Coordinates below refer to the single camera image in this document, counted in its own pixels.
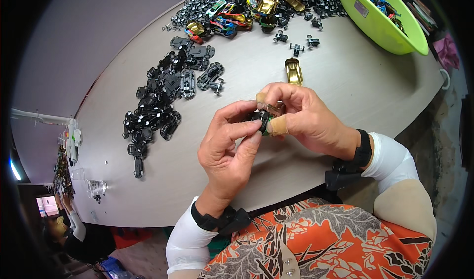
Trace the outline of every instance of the purple cloth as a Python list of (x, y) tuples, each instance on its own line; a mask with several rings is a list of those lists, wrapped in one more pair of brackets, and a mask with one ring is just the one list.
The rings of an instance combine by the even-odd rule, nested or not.
[(439, 63), (446, 71), (449, 71), (450, 67), (459, 69), (459, 58), (451, 34), (446, 34), (445, 38), (434, 42), (433, 46), (438, 53)]

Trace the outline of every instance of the purple wall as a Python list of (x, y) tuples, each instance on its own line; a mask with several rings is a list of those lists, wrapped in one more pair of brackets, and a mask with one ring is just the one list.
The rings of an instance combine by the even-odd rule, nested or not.
[[(89, 87), (119, 50), (181, 0), (53, 0), (27, 45), (13, 97), (19, 110), (74, 116)], [(12, 120), (15, 144), (34, 183), (53, 179), (64, 127)]]

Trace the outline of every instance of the window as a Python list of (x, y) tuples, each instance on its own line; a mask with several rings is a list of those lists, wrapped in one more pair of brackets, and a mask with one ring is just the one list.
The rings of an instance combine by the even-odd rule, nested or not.
[(59, 214), (55, 196), (36, 198), (36, 202), (38, 203), (39, 213), (42, 217)]

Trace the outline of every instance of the table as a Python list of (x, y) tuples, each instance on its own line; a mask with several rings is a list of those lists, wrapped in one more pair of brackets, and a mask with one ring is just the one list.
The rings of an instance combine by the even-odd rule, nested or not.
[[(198, 196), (208, 179), (197, 151), (214, 112), (240, 99), (253, 99), (266, 84), (286, 81), (284, 61), (293, 56), (289, 43), (306, 45), (306, 35), (320, 39), (298, 57), (304, 86), (314, 89), (345, 124), (395, 137), (428, 105), (443, 83), (440, 66), (431, 53), (396, 56), (370, 40), (350, 18), (323, 20), (324, 30), (303, 16), (290, 20), (288, 42), (274, 43), (258, 23), (233, 40), (215, 35), (205, 45), (216, 54), (210, 62), (225, 67), (221, 97), (196, 90), (192, 100), (178, 100), (181, 125), (167, 142), (156, 133), (144, 160), (145, 175), (133, 176), (134, 160), (127, 154), (130, 140), (122, 138), (127, 110), (137, 107), (135, 92), (146, 84), (146, 72), (171, 51), (169, 41), (182, 31), (162, 31), (170, 10), (138, 34), (98, 78), (77, 121), (82, 130), (77, 168), (87, 179), (104, 180), (109, 188), (101, 204), (86, 195), (84, 181), (73, 181), (74, 206), (82, 221), (110, 226), (159, 227), (174, 225)], [(202, 72), (195, 72), (196, 77)], [(266, 137), (259, 148), (247, 187), (234, 208), (247, 211), (274, 204), (324, 182), (332, 159), (305, 150), (296, 140)]]

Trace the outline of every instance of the clear plastic cup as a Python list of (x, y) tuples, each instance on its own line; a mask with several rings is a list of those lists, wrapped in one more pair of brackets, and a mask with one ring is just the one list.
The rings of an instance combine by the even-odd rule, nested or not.
[(83, 181), (83, 180), (86, 179), (86, 177), (84, 175), (84, 169), (82, 169), (82, 168), (73, 170), (70, 173), (71, 173), (71, 179), (72, 180)]
[(90, 181), (85, 180), (87, 185), (87, 195), (89, 198), (94, 198), (97, 195), (104, 195), (107, 189), (107, 183), (105, 181)]

